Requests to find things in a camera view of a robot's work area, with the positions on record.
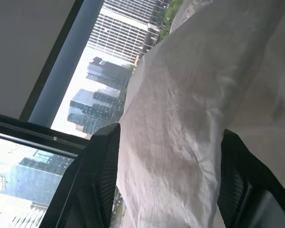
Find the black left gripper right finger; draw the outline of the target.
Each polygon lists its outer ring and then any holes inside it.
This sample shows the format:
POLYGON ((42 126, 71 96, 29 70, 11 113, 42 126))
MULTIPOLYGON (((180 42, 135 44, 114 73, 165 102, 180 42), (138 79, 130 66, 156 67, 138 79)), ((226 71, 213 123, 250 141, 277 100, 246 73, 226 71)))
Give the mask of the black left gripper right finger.
POLYGON ((285 228, 285 189, 245 146, 224 131, 218 208, 226 228, 285 228))

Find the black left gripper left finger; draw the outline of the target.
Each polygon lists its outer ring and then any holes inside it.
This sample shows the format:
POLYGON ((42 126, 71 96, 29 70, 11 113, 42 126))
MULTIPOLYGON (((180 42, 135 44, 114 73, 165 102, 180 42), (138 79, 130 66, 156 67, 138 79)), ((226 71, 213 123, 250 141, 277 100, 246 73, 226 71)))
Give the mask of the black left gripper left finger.
POLYGON ((99 129, 66 169, 41 228, 109 228, 117 179, 121 127, 99 129))

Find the white drawstring bag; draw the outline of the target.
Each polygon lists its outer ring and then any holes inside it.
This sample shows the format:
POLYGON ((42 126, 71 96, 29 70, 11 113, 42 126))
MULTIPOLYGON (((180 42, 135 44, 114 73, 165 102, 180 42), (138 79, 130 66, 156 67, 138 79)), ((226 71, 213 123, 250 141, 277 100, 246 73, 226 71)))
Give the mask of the white drawstring bag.
POLYGON ((285 0, 183 0, 120 124, 122 228, 213 228, 225 129, 285 188, 285 0))

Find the blue glass tower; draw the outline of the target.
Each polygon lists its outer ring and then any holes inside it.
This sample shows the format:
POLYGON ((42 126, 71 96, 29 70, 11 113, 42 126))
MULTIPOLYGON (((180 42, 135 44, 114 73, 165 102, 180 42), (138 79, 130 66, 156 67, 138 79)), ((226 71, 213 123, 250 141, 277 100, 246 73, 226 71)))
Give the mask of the blue glass tower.
POLYGON ((12 149, 0 157, 0 193, 48 205, 73 161, 25 146, 12 149))

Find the dark glass tower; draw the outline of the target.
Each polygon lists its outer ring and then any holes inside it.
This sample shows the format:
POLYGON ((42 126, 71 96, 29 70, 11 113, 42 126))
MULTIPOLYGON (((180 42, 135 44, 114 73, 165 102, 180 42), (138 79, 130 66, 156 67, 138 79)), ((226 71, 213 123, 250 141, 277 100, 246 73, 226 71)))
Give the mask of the dark glass tower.
POLYGON ((95 57, 87 66, 86 78, 118 90, 127 88, 132 71, 99 57, 95 57))
POLYGON ((125 90, 111 87, 91 92, 80 89, 70 100, 67 120, 76 129, 93 135, 100 128, 118 123, 124 112, 125 90))

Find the grey window mullion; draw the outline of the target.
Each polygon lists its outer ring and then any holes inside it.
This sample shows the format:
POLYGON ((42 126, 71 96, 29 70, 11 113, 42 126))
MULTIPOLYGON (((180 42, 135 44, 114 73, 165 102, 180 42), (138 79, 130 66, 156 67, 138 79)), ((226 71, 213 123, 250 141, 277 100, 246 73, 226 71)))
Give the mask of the grey window mullion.
POLYGON ((51 127, 103 2, 104 0, 83 0, 81 3, 72 27, 28 119, 30 123, 51 127))

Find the pale gridded high-rise building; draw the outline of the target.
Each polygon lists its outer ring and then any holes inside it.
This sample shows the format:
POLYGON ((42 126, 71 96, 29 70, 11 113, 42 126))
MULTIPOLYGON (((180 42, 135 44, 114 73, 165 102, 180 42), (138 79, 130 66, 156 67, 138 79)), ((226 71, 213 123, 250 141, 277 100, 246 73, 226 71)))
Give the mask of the pale gridded high-rise building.
POLYGON ((137 65, 164 28, 169 0, 104 0, 87 46, 137 65))

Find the black window frame bar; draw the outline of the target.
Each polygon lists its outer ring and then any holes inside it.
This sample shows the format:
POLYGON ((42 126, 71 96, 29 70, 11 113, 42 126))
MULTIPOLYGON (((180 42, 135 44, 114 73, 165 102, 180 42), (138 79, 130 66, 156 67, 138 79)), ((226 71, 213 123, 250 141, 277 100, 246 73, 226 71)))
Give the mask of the black window frame bar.
POLYGON ((89 144, 87 139, 1 114, 0 138, 69 158, 80 155, 89 144))

